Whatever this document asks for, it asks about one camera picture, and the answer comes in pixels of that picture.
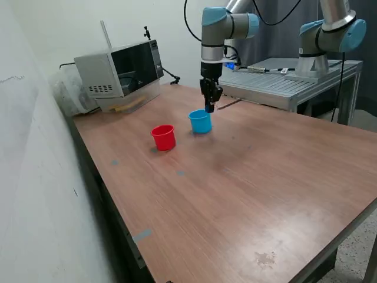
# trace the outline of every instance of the tape mark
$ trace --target tape mark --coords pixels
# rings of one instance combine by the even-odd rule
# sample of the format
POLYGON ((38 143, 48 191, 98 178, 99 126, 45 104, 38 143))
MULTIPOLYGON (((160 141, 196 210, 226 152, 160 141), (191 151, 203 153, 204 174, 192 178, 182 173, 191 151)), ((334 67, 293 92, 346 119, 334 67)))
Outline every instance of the tape mark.
POLYGON ((263 254, 258 254, 255 252, 257 263, 260 267, 265 268, 269 267, 272 268, 272 265, 275 265, 275 252, 272 252, 270 255, 263 253, 263 254))
POLYGON ((145 237, 148 237, 151 234, 152 234, 151 229, 145 229, 144 231, 142 231, 142 233, 139 233, 135 237, 132 237, 132 240, 134 240, 134 242, 137 243, 138 241, 141 241, 142 239, 144 239, 145 237))

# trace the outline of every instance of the gray curtain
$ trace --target gray curtain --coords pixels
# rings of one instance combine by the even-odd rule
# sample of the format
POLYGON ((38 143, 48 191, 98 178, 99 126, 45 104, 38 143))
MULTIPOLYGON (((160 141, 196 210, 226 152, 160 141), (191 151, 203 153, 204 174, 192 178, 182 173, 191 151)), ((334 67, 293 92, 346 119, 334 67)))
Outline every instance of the gray curtain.
MULTIPOLYGON (((267 22, 281 20, 296 2, 297 0, 256 0, 259 11, 267 22)), ((358 18, 366 20, 368 25, 362 45, 346 54, 348 60, 364 61, 356 108, 377 116, 377 96, 373 83, 373 68, 377 66, 377 56, 373 53, 377 50, 377 39, 373 30, 377 27, 377 17, 374 16, 373 11, 377 11, 377 1, 350 0, 349 2, 358 18)), ((245 12, 257 14, 251 0, 245 12)), ((281 24, 270 27, 261 22, 259 32, 254 38, 235 41, 242 64, 251 65, 270 57, 298 58, 300 27, 307 22, 322 18, 318 0, 302 0, 295 11, 281 24)), ((340 56, 329 54, 329 58, 340 59, 340 56)))

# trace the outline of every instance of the wooden board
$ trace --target wooden board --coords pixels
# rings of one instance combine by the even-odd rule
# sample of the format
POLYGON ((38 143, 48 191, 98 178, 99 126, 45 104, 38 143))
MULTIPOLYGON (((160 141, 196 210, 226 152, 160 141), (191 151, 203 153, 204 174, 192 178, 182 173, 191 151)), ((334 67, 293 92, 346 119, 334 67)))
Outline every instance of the wooden board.
POLYGON ((164 86, 132 114, 75 119, 132 235, 151 231, 137 246, 156 282, 289 282, 376 200, 375 133, 242 101, 195 136, 203 104, 164 86), (156 152, 167 123, 178 145, 156 152))

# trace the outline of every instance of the stain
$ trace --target stain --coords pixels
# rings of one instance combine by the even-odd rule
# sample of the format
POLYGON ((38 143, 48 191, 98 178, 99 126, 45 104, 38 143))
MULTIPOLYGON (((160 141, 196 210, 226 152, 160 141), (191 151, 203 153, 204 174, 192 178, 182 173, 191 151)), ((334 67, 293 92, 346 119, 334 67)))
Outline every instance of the stain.
POLYGON ((25 78, 25 76, 23 76, 23 75, 20 76, 20 77, 18 77, 18 76, 16 76, 16 75, 13 75, 12 77, 6 78, 6 79, 4 79, 4 80, 0 80, 0 84, 5 83, 5 82, 10 81, 10 80, 21 81, 21 80, 23 80, 24 78, 25 78))
POLYGON ((148 237, 151 234, 152 234, 151 229, 145 229, 144 231, 142 231, 142 233, 139 233, 135 237, 132 237, 132 240, 134 240, 134 242, 136 243, 136 242, 144 239, 145 237, 148 237))
POLYGON ((238 99, 238 100, 236 100, 236 101, 234 101, 234 102, 231 102, 231 103, 228 103, 228 104, 226 104, 226 105, 224 105, 224 106, 218 107, 217 109, 218 109, 218 110, 225 109, 225 108, 227 108, 227 107, 229 107, 229 106, 232 106, 232 105, 234 105, 234 104, 236 104, 236 103, 238 103, 238 102, 240 102, 240 101, 242 101, 242 100, 241 100, 241 99, 238 99))
POLYGON ((259 254, 256 252, 255 255, 257 257, 258 265, 262 268, 265 268, 265 267, 272 268, 272 265, 275 264, 275 256, 276 256, 275 252, 272 252, 270 255, 266 253, 259 254))

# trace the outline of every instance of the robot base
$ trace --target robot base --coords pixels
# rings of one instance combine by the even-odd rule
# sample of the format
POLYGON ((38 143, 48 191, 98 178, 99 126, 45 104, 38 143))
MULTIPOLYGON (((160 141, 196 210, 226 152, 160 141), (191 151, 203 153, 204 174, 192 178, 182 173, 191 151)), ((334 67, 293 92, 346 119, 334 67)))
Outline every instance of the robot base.
POLYGON ((338 75, 339 69, 329 68, 326 54, 317 57, 300 57, 296 71, 285 76, 286 80, 322 83, 329 77, 338 75))
POLYGON ((291 81, 307 81, 310 83, 322 83, 328 80, 330 77, 334 75, 338 75, 340 73, 340 69, 329 68, 326 73, 320 73, 317 71, 308 71, 306 73, 296 74, 291 73, 285 75, 286 80, 291 81))

